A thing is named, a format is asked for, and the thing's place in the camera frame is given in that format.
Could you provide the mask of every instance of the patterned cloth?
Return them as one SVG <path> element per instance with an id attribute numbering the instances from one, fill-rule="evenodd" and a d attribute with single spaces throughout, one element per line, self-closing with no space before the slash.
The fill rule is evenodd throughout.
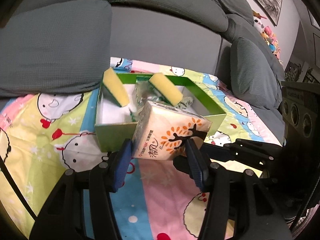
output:
<path id="1" fill-rule="evenodd" d="M 227 113 L 218 131 L 208 134 L 205 142 L 222 146 L 242 138 L 279 144 L 251 107 L 234 98 L 215 76 L 120 58 L 111 58 L 111 66 L 122 72 L 163 72 L 194 81 Z M 105 155 L 94 133 L 97 97 L 98 90 L 63 97 L 28 95 L 11 100 L 1 112 L 0 154 L 35 214 L 67 168 L 91 169 Z M 75 152 L 80 152 L 76 162 L 70 158 Z M 247 168 L 234 161 L 223 166 L 235 171 Z M 0 185 L 1 202 L 28 237 L 34 220 L 2 173 Z M 196 239 L 207 199 L 208 194 L 200 192 L 187 174 L 175 170 L 172 162 L 142 159 L 132 160 L 124 186 L 111 194 L 118 227 L 126 240 Z M 84 212 L 87 236 L 94 238 L 87 191 Z M 226 238 L 232 236 L 232 225 L 229 221 Z"/>

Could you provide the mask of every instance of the blanket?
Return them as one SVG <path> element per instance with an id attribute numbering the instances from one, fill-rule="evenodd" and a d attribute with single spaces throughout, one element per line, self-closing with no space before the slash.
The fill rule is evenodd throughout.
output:
<path id="1" fill-rule="evenodd" d="M 223 146 L 236 138 L 279 144 L 251 107 L 232 96 L 217 77 L 188 69 L 111 58 L 118 72 L 163 72 L 195 82 L 227 113 L 215 134 L 205 142 Z M 98 90 L 76 95 L 27 95 L 10 100 L 0 114 L 0 155 L 24 198 L 37 215 L 51 190 L 70 167 L 69 153 L 84 154 L 73 163 L 91 169 L 103 156 L 96 142 L 94 120 Z M 229 161 L 229 169 L 242 172 L 247 166 Z M 34 220 L 0 172 L 0 200 L 9 216 L 29 237 Z M 88 191 L 84 192 L 85 231 L 94 238 Z M 111 194 L 116 221 L 127 240 L 194 240 L 204 218 L 208 193 L 200 192 L 187 174 L 170 161 L 132 159 L 124 185 Z M 228 222 L 226 239 L 232 236 Z"/>

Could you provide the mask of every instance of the white star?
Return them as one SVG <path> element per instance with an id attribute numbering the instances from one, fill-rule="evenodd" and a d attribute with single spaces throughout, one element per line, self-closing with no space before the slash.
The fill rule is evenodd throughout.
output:
<path id="1" fill-rule="evenodd" d="M 26 186 L 27 188 L 27 193 L 33 193 L 33 186 L 31 185 L 30 182 L 28 182 L 28 185 Z"/>
<path id="2" fill-rule="evenodd" d="M 169 178 L 163 178 L 160 182 L 160 184 L 164 185 L 165 187 L 168 185 L 171 185 L 171 179 Z"/>
<path id="3" fill-rule="evenodd" d="M 70 120 L 68 121 L 71 125 L 74 125 L 74 124 L 76 124 L 77 123 L 77 119 L 75 118 L 75 119 L 72 119 L 71 117 L 70 117 Z"/>
<path id="4" fill-rule="evenodd" d="M 34 146 L 30 148 L 30 152 L 32 152 L 33 154 L 37 155 L 38 154 L 38 147 Z"/>
<path id="5" fill-rule="evenodd" d="M 150 180 L 152 180 L 154 176 L 155 174 L 152 171 L 148 171 L 146 173 L 141 174 L 140 179 L 145 179 L 146 183 L 149 184 Z"/>

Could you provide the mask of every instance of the yellow sponge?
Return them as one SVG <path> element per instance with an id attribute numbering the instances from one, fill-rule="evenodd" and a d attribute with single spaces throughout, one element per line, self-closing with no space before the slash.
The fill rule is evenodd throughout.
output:
<path id="1" fill-rule="evenodd" d="M 121 107 L 130 103 L 124 85 L 112 68 L 109 68 L 104 72 L 102 82 Z"/>
<path id="2" fill-rule="evenodd" d="M 173 105 L 176 106 L 183 98 L 182 93 L 162 73 L 154 74 L 149 82 Z"/>

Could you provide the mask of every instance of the green box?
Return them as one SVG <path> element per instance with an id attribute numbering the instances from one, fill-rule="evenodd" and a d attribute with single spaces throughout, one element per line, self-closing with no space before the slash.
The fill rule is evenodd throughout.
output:
<path id="1" fill-rule="evenodd" d="M 137 76 L 152 76 L 152 74 L 135 73 L 117 73 L 117 75 L 129 93 L 130 90 L 133 90 L 134 88 Z M 196 114 L 202 115 L 212 122 L 208 134 L 214 134 L 220 127 L 226 113 L 189 78 L 177 76 L 167 77 L 173 84 L 179 86 L 178 88 L 182 90 L 182 93 L 185 96 L 192 96 L 194 98 L 192 108 L 198 109 L 198 112 L 195 112 Z M 106 114 L 109 109 L 112 112 L 112 116 Z M 97 101 L 95 130 L 102 152 L 117 151 L 121 148 L 124 139 L 132 139 L 137 122 L 131 122 L 129 113 L 125 113 L 125 111 L 129 112 L 128 108 L 126 110 L 126 107 L 121 108 L 117 106 L 114 99 L 101 82 Z"/>

